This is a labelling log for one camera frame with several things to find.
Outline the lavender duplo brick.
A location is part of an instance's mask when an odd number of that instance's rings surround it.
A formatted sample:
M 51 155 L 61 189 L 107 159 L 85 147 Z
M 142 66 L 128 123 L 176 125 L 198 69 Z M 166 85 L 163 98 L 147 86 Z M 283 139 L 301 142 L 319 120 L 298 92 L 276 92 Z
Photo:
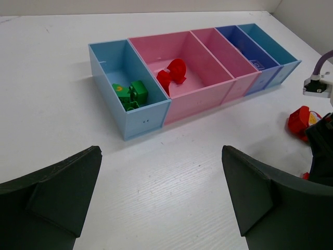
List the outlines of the lavender duplo brick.
M 250 60 L 250 62 L 259 70 L 262 71 L 265 67 L 258 60 Z

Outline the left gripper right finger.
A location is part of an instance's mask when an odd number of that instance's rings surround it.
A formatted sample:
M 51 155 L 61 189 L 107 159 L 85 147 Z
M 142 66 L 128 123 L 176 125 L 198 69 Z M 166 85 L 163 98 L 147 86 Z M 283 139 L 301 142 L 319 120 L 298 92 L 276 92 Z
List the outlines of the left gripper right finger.
M 332 249 L 332 187 L 293 176 L 238 149 L 222 165 L 249 249 Z

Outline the purple bin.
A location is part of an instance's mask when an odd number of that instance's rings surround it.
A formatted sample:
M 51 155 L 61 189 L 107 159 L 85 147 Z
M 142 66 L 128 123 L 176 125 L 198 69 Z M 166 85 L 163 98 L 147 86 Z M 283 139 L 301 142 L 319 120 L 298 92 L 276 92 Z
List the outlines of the purple bin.
M 279 72 L 282 66 L 277 63 L 262 47 L 250 38 L 239 26 L 224 26 L 216 28 L 226 39 L 229 40 L 243 55 L 250 60 L 258 60 L 265 69 L 248 89 L 246 95 L 264 90 L 266 85 Z

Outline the large pink bin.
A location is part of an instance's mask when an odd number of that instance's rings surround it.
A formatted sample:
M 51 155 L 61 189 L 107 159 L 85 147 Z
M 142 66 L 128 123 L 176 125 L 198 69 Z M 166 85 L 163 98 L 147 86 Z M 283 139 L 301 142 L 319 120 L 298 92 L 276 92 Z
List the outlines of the large pink bin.
M 171 104 L 165 124 L 219 106 L 236 82 L 190 31 L 132 37 L 129 41 L 154 77 L 162 70 L 170 73 L 176 59 L 185 64 L 184 82 L 171 81 L 168 87 Z

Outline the red arch brick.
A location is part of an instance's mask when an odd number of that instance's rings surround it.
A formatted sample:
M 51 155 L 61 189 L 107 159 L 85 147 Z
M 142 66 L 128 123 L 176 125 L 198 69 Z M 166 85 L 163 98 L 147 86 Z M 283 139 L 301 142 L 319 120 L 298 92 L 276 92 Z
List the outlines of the red arch brick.
M 167 66 L 167 70 L 169 71 L 169 76 L 173 82 L 176 84 L 182 84 L 185 80 L 185 74 L 187 71 L 185 62 L 180 59 L 174 59 Z

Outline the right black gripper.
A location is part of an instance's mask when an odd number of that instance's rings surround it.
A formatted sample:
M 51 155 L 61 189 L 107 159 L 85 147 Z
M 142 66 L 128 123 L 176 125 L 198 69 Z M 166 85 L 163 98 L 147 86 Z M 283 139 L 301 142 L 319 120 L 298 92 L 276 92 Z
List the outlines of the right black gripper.
M 305 131 L 312 150 L 309 181 L 332 186 L 332 113 Z

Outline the green slope piece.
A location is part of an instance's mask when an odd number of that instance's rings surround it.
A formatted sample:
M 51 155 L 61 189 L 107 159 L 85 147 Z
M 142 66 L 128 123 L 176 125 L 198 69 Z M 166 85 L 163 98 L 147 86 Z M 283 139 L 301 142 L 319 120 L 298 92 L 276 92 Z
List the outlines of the green slope piece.
M 112 87 L 121 103 L 131 101 L 131 94 L 128 87 L 124 87 L 119 84 L 112 84 Z

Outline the red slope piece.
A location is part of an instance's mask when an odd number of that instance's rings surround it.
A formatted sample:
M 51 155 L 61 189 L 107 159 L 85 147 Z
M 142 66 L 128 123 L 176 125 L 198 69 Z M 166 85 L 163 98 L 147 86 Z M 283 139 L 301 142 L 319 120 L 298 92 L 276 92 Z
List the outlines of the red slope piece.
M 302 175 L 302 179 L 305 179 L 305 180 L 308 180 L 309 177 L 310 177 L 310 174 L 308 172 L 306 172 Z

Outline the small green number brick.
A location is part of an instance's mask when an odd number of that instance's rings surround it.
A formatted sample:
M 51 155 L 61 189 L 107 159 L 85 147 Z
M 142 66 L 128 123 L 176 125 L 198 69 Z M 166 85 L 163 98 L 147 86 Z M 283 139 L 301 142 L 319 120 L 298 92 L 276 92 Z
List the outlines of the small green number brick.
M 137 101 L 131 101 L 131 102 L 126 102 L 123 103 L 123 107 L 125 111 L 131 111 L 139 108 L 139 104 Z

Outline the red brick cluster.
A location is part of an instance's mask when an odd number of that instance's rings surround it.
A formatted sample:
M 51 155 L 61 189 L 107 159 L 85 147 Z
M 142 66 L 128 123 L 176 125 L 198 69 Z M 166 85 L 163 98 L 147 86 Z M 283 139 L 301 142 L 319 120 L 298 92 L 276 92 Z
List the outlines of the red brick cluster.
M 168 69 L 159 71 L 157 74 L 157 80 L 167 95 L 170 96 L 170 83 L 172 81 L 170 71 Z

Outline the light blue bin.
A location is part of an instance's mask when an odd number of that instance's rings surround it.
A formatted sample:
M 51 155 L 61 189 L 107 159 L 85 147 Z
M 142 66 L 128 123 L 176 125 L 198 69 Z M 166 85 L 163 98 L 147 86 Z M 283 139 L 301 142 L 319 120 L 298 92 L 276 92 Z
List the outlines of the light blue bin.
M 129 40 L 89 44 L 93 79 L 125 140 L 161 129 L 171 100 Z
M 301 63 L 256 24 L 241 24 L 239 27 L 282 66 L 265 89 L 281 85 Z

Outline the light blue bin right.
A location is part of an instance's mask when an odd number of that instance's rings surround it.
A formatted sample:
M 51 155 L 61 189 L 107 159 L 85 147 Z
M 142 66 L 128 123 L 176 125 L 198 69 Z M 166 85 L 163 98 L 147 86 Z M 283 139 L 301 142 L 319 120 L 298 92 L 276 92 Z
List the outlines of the light blue bin right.
M 301 63 L 256 24 L 241 24 L 239 27 L 282 66 L 265 89 L 281 85 Z

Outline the red flower duplo brick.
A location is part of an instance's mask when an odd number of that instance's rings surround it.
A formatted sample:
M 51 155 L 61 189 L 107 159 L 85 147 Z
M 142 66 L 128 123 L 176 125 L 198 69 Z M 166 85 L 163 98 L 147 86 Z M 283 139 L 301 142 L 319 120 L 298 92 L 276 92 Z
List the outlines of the red flower duplo brick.
M 287 128 L 291 134 L 307 143 L 309 140 L 305 134 L 306 129 L 321 119 L 322 117 L 317 112 L 310 110 L 308 106 L 301 106 L 289 116 Z

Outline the small pink bin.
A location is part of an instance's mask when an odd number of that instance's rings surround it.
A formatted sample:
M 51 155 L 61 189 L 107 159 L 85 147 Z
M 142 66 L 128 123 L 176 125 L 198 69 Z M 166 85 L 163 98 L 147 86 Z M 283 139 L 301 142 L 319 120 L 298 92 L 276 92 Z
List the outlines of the small pink bin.
M 193 30 L 192 33 L 205 45 L 212 55 L 236 79 L 223 98 L 222 103 L 244 97 L 261 75 L 245 56 L 216 28 Z

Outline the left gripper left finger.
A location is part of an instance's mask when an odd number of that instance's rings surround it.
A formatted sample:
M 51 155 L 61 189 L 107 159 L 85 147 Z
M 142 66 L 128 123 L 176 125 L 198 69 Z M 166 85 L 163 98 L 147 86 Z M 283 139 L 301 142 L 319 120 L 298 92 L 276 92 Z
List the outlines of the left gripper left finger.
M 99 146 L 1 183 L 1 249 L 73 249 L 102 161 Z

